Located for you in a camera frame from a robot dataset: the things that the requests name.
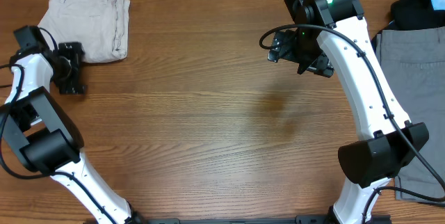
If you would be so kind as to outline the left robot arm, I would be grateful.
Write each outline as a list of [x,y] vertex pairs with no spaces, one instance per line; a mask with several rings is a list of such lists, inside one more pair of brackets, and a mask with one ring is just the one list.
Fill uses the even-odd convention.
[[49,46],[44,33],[46,29],[39,26],[15,30],[19,49],[6,64],[13,83],[1,106],[1,139],[30,175],[12,171],[4,161],[1,167],[17,179],[52,178],[70,191],[97,223],[144,223],[90,164],[80,131],[50,95],[52,83],[60,94],[85,92],[79,83],[85,54],[82,44],[54,42]]

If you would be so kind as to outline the beige shorts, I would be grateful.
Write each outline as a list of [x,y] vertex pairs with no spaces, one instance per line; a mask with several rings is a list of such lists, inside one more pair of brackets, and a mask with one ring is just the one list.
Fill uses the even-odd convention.
[[80,42],[86,63],[109,63],[127,57],[130,0],[49,0],[38,24],[57,43]]

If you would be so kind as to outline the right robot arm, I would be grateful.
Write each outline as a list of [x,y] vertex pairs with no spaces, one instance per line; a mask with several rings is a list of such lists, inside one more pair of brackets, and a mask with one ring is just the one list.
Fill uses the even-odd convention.
[[389,223],[374,216],[380,192],[426,144],[424,123],[414,124],[398,103],[373,51],[359,0],[284,0],[292,24],[269,31],[268,60],[298,64],[298,72],[337,75],[356,126],[357,141],[339,148],[346,176],[326,215],[298,223]]

